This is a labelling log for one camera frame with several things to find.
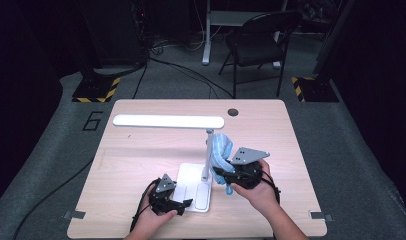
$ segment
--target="black cable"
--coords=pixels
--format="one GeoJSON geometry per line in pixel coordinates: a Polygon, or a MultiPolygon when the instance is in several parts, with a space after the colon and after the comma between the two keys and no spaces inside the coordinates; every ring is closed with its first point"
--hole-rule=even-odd
{"type": "Polygon", "coordinates": [[[210,81],[208,78],[206,78],[206,77],[203,76],[202,74],[200,74],[200,73],[198,73],[198,72],[196,72],[196,71],[194,71],[194,70],[192,70],[192,69],[189,69],[189,68],[187,68],[187,67],[184,67],[184,66],[181,66],[181,65],[178,65],[178,64],[175,64],[175,63],[170,63],[170,62],[165,62],[165,61],[162,61],[162,60],[154,59],[154,58],[152,58],[152,57],[150,57],[149,59],[150,59],[150,60],[153,60],[153,61],[155,61],[155,62],[158,62],[158,63],[166,64],[166,65],[168,65],[168,66],[170,66],[170,67],[173,67],[173,68],[176,69],[177,71],[180,71],[180,70],[178,70],[178,69],[183,69],[183,70],[185,70],[185,71],[188,71],[188,72],[190,72],[190,73],[192,73],[192,74],[198,76],[199,78],[201,78],[201,79],[197,79],[197,78],[192,77],[193,79],[206,83],[211,89],[213,89],[213,87],[212,87],[210,84],[213,84],[213,85],[215,85],[216,87],[218,87],[219,89],[221,89],[222,91],[224,91],[225,93],[227,93],[227,94],[232,98],[231,93],[229,93],[227,90],[225,90],[225,89],[222,88],[221,86],[219,86],[219,85],[217,85],[216,83],[210,81]]]}
{"type": "Polygon", "coordinates": [[[219,36],[216,35],[216,36],[213,36],[211,39],[212,39],[211,41],[214,42],[214,43],[221,43],[221,42],[224,41],[225,35],[224,34],[221,34],[219,36]]]}
{"type": "MultiPolygon", "coordinates": [[[[78,9],[80,9],[80,11],[83,11],[83,6],[78,2],[75,1],[75,5],[78,9]]],[[[102,52],[104,53],[104,55],[106,55],[107,57],[109,57],[109,54],[106,52],[103,44],[100,42],[100,37],[93,31],[93,28],[90,26],[89,20],[87,18],[83,18],[87,28],[90,32],[91,37],[93,37],[93,39],[95,40],[94,43],[98,44],[98,46],[100,47],[100,49],[102,50],[102,52]]],[[[133,64],[131,69],[128,69],[126,71],[122,71],[122,72],[117,72],[117,73],[113,73],[113,74],[101,74],[101,73],[97,73],[98,75],[102,76],[102,77],[108,77],[108,78],[119,78],[128,74],[131,74],[139,69],[141,69],[143,67],[143,62],[139,62],[139,63],[135,63],[133,64]]]]}
{"type": "Polygon", "coordinates": [[[172,44],[169,39],[165,39],[159,36],[159,39],[154,39],[149,49],[154,55],[161,55],[164,52],[164,47],[172,44]]]}
{"type": "Polygon", "coordinates": [[[182,74],[184,74],[184,75],[186,75],[186,76],[188,76],[188,77],[190,77],[190,78],[192,78],[192,79],[194,79],[194,80],[196,80],[196,81],[199,81],[199,82],[202,82],[202,83],[206,84],[206,85],[209,87],[209,99],[210,99],[212,90],[213,90],[213,92],[215,93],[216,98],[219,98],[219,97],[218,97],[218,94],[216,94],[215,89],[213,89],[213,87],[212,87],[207,81],[204,81],[204,80],[202,80],[202,79],[198,79],[198,78],[196,78],[196,77],[190,75],[189,73],[187,73],[187,72],[184,71],[184,70],[186,70],[186,69],[183,70],[182,68],[180,68],[180,67],[178,67],[178,66],[175,66],[175,65],[169,65],[169,66],[172,67],[173,69],[177,70],[178,72],[180,72],[180,73],[182,73],[182,74]]]}
{"type": "Polygon", "coordinates": [[[135,92],[134,92],[134,95],[132,96],[132,99],[134,99],[135,96],[137,95],[138,88],[140,87],[141,81],[143,80],[143,77],[144,77],[144,74],[146,73],[146,71],[147,71],[147,63],[144,65],[143,73],[141,74],[140,80],[138,80],[138,84],[137,84],[137,87],[135,88],[135,92]]]}
{"type": "Polygon", "coordinates": [[[262,172],[271,180],[272,183],[274,183],[274,179],[269,174],[267,174],[265,171],[262,172]]]}
{"type": "Polygon", "coordinates": [[[54,189],[53,191],[51,191],[49,194],[47,194],[47,196],[45,196],[44,198],[42,198],[37,204],[35,204],[35,206],[33,208],[31,208],[31,210],[29,210],[29,212],[25,215],[25,217],[23,217],[22,221],[19,223],[15,234],[13,235],[13,240],[15,240],[17,238],[17,235],[20,232],[20,229],[22,228],[23,224],[25,223],[25,221],[28,219],[28,217],[35,211],[35,209],[37,207],[39,207],[45,200],[47,200],[47,198],[51,197],[51,195],[53,195],[55,192],[57,192],[60,188],[62,188],[63,186],[65,186],[67,183],[69,183],[70,181],[72,181],[72,179],[74,179],[76,176],[78,176],[81,172],[83,172],[92,162],[94,159],[92,159],[91,161],[89,161],[87,164],[85,164],[84,167],[82,167],[77,173],[75,173],[72,177],[70,177],[68,180],[66,180],[64,183],[62,183],[60,186],[58,186],[56,189],[54,189]]]}
{"type": "Polygon", "coordinates": [[[141,199],[140,199],[140,203],[138,203],[138,208],[137,208],[137,212],[135,213],[134,217],[132,218],[132,223],[131,223],[131,227],[129,229],[129,232],[132,232],[132,230],[134,229],[135,225],[138,222],[138,218],[140,217],[141,213],[144,212],[144,210],[146,210],[148,207],[151,206],[152,203],[150,203],[149,205],[147,205],[145,208],[143,208],[143,210],[141,209],[141,205],[143,204],[144,198],[146,197],[147,191],[150,189],[150,187],[153,184],[158,184],[160,182],[160,178],[153,180],[147,187],[146,190],[144,190],[143,194],[141,195],[141,199]]]}

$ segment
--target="lamp base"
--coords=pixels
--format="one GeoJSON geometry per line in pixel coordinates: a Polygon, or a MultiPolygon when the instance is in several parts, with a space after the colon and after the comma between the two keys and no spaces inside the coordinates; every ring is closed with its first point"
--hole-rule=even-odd
{"type": "Polygon", "coordinates": [[[172,200],[183,202],[193,199],[191,206],[185,211],[207,212],[209,210],[210,193],[212,190],[212,174],[209,171],[208,180],[201,180],[204,164],[182,163],[179,167],[177,185],[172,200]]]}

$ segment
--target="hand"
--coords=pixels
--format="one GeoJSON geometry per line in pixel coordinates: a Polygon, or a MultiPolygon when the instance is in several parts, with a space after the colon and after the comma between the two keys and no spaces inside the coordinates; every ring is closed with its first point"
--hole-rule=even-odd
{"type": "Polygon", "coordinates": [[[132,232],[125,238],[125,240],[149,239],[163,224],[167,223],[175,215],[177,215],[177,210],[172,210],[162,215],[157,215],[153,212],[153,210],[151,210],[151,206],[149,206],[149,194],[154,187],[155,185],[153,184],[144,196],[140,209],[142,212],[138,218],[137,224],[132,232]]]}
{"type": "MultiPolygon", "coordinates": [[[[259,163],[262,166],[262,171],[271,176],[269,164],[263,159],[259,160],[259,163]]],[[[265,173],[263,173],[262,177],[271,181],[265,173]]],[[[231,186],[238,194],[249,200],[250,204],[265,217],[268,209],[272,210],[273,208],[279,207],[275,198],[274,189],[263,181],[253,189],[245,189],[235,183],[232,183],[231,186]]]]}
{"type": "MultiPolygon", "coordinates": [[[[259,160],[259,163],[262,170],[271,177],[269,164],[263,159],[259,160]]],[[[263,178],[271,181],[265,173],[263,178]]],[[[245,189],[234,183],[231,186],[268,220],[276,239],[307,240],[305,234],[278,204],[274,189],[266,182],[260,182],[253,189],[245,189]]]]}

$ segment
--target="blue cloth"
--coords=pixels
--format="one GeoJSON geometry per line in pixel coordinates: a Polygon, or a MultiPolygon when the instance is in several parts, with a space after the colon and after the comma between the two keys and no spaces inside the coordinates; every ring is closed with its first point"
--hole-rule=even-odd
{"type": "MultiPolygon", "coordinates": [[[[213,167],[218,167],[224,169],[227,172],[234,172],[234,167],[229,164],[226,160],[231,154],[233,143],[223,133],[217,133],[212,136],[212,153],[210,155],[210,171],[218,184],[225,184],[225,179],[219,176],[213,170],[213,167]]],[[[231,195],[233,193],[230,184],[226,186],[226,194],[231,195]]]]}

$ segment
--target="white desk lamp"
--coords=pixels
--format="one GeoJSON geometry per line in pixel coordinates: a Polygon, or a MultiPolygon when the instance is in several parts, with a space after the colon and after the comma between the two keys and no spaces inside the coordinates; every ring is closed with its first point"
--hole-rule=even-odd
{"type": "Polygon", "coordinates": [[[190,207],[185,209],[186,211],[207,212],[209,210],[212,189],[212,174],[209,171],[212,136],[215,129],[224,127],[222,117],[118,114],[113,119],[113,125],[117,127],[205,129],[208,134],[206,163],[182,163],[180,165],[172,200],[182,202],[192,198],[193,202],[190,207]]]}

